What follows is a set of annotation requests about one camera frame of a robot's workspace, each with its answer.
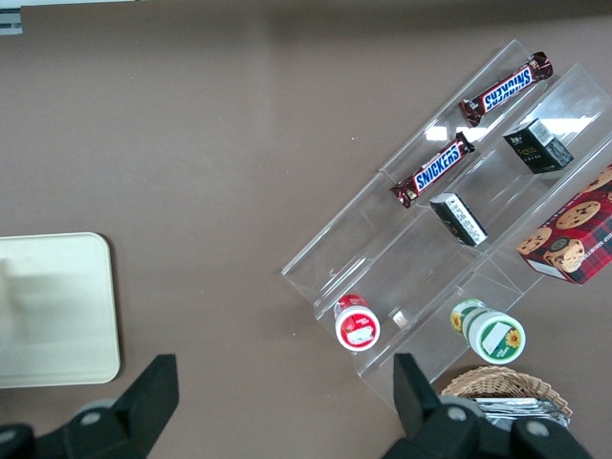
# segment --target small black box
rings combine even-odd
[[[476,247],[487,239],[487,232],[457,194],[439,194],[429,204],[444,226],[462,244]]]
[[[561,170],[574,159],[539,119],[505,135],[504,139],[534,174]]]

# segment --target wicker basket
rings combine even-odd
[[[535,397],[553,401],[567,417],[572,410],[550,384],[504,366],[482,366],[455,378],[442,395],[466,398]]]

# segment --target red cookie box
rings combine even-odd
[[[536,271],[583,284],[612,260],[612,164],[516,248]]]

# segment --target white bottle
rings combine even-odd
[[[344,295],[334,307],[334,316],[338,341],[349,351],[366,351],[379,340],[379,320],[361,296]]]
[[[520,322],[478,299],[467,299],[455,306],[450,321],[471,349],[489,363],[509,363],[525,349],[525,330]]]

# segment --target sunflower label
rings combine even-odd
[[[480,336],[482,349],[489,357],[496,360],[511,358],[522,341],[520,331],[504,321],[489,325]]]
[[[460,302],[453,308],[452,313],[450,313],[450,325],[452,329],[459,335],[464,336],[463,324],[468,314],[476,309],[483,309],[486,307],[487,305],[485,303],[475,298],[466,299]]]

